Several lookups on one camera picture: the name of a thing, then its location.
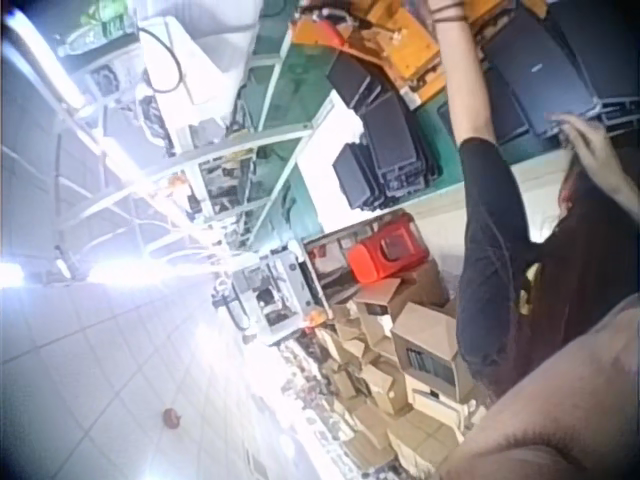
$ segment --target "label on box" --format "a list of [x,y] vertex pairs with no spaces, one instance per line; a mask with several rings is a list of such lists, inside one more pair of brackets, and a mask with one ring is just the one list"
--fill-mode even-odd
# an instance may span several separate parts
[[382,325],[382,328],[384,329],[384,334],[387,337],[391,336],[391,329],[393,328],[393,320],[391,320],[391,315],[382,315],[380,317],[378,317],[378,319],[380,320],[380,324]]

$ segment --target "red container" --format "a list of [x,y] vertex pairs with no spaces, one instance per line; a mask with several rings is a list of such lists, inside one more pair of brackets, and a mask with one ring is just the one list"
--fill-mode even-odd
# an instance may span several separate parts
[[373,283],[424,262],[429,250],[411,230],[412,218],[400,215],[347,253],[360,283]]

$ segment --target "person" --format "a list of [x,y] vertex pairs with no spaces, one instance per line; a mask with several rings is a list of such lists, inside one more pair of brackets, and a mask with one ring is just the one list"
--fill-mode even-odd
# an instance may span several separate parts
[[466,197],[457,340],[471,375],[495,402],[638,292],[640,155],[619,151],[618,162],[604,128],[551,117],[575,158],[563,182],[564,215],[542,244],[533,243],[517,182],[496,146],[464,2],[428,0],[428,7]]

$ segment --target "black sleeve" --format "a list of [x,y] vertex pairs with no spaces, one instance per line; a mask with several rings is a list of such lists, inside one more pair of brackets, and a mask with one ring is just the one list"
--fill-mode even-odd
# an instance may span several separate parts
[[500,361],[535,249],[518,184],[498,148],[471,138],[460,145],[460,158],[467,226],[457,337],[474,373]]

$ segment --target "orange machine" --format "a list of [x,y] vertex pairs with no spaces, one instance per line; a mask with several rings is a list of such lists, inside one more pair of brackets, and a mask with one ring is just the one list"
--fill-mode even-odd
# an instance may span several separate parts
[[[405,8],[403,0],[311,0],[292,22],[293,42],[336,48],[380,65],[416,108],[445,86],[440,49],[426,22]],[[466,0],[467,17],[480,43],[509,19],[512,0]],[[524,0],[540,17],[545,0]]]

